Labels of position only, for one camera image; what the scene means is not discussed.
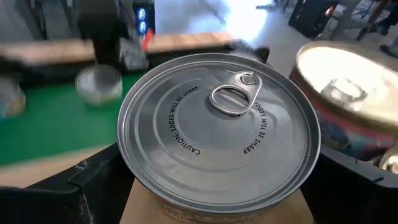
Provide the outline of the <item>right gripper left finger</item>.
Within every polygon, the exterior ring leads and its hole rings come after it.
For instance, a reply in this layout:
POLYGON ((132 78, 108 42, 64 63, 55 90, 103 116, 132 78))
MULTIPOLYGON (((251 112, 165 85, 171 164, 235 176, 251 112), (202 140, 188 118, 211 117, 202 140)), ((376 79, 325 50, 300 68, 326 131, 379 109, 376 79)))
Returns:
POLYGON ((113 144, 26 188, 0 186, 0 224, 119 224, 133 182, 113 144))

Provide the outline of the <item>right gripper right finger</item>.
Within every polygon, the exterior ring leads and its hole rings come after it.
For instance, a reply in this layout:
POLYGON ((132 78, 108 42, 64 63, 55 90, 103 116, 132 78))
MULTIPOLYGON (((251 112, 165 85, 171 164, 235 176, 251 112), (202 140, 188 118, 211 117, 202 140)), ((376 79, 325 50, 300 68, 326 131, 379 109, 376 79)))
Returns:
POLYGON ((398 224, 398 174, 334 149, 300 189, 316 224, 398 224))

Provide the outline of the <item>wooden shelf black frame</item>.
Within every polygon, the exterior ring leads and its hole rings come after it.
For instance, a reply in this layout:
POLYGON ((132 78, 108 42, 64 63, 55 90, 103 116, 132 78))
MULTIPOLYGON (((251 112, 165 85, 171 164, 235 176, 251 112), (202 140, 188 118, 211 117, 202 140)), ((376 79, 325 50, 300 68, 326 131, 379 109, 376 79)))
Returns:
MULTIPOLYGON (((0 166, 0 185, 28 187, 40 180, 78 164, 83 159, 101 152, 103 146, 41 157, 16 164, 0 166)), ((166 215, 153 194, 134 181, 122 216, 105 224, 183 224, 166 215)), ((247 224, 315 224, 313 215, 297 190, 287 199, 247 224)))

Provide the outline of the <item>silver-lid tin can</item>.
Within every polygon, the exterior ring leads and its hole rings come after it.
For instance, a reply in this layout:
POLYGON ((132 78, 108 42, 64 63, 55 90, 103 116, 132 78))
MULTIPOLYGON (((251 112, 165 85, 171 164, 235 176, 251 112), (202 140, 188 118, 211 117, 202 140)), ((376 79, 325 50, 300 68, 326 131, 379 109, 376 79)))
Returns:
POLYGON ((118 147, 162 211, 184 224, 247 224, 294 193, 320 153, 317 115, 272 67, 195 54, 140 78, 118 115, 118 147))
POLYGON ((0 120, 19 116, 26 107, 26 97, 19 83, 0 77, 0 120))

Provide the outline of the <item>green-white-label can silver lid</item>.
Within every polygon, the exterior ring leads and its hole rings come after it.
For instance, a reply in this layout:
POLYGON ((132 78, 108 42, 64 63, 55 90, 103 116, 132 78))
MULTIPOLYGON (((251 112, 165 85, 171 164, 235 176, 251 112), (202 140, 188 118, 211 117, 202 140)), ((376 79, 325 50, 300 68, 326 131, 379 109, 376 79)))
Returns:
POLYGON ((93 65, 78 73, 75 87, 86 103, 107 104, 122 97, 122 75, 110 65, 93 65))

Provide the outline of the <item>person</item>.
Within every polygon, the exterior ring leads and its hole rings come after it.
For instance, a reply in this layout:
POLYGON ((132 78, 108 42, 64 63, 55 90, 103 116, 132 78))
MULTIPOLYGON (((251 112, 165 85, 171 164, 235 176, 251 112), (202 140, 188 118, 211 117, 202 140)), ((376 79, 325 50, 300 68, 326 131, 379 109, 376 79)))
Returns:
MULTIPOLYGON (((398 23, 398 0, 391 0, 391 4, 393 4, 394 7, 389 15, 385 19, 373 24, 368 30, 368 33, 379 32, 381 35, 387 35, 390 27, 398 23)), ((379 50, 391 57, 398 58, 398 36, 391 45, 380 45, 379 50)))

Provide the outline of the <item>black box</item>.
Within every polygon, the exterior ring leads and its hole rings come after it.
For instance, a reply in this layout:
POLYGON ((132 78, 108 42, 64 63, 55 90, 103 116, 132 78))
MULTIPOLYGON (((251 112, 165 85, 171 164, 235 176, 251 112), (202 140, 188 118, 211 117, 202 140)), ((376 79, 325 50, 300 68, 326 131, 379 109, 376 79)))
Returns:
POLYGON ((309 39, 317 38, 333 15, 338 0, 298 0, 289 26, 309 39))

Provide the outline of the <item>black aluminium rig frame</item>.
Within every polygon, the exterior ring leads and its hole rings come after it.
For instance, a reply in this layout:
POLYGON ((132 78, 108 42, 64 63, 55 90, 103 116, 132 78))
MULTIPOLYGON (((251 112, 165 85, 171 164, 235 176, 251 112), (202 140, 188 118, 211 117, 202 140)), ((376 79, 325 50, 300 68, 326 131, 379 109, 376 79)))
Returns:
MULTIPOLYGON (((133 66, 132 68, 128 68, 128 57, 123 56, 114 65, 114 68, 117 68, 122 75, 128 75, 130 73, 150 70, 175 58, 204 53, 237 54, 242 57, 257 60, 261 63, 266 63, 270 54, 270 48, 260 46, 254 49, 242 41, 235 41, 221 45, 194 47, 192 49, 164 50, 146 53, 148 64, 143 67, 133 66)), ((49 62, 43 64, 28 64, 16 59, 1 59, 0 75, 8 75, 16 79, 23 88, 33 88, 40 85, 71 82, 80 71, 95 64, 96 62, 93 59, 77 62, 49 62)))

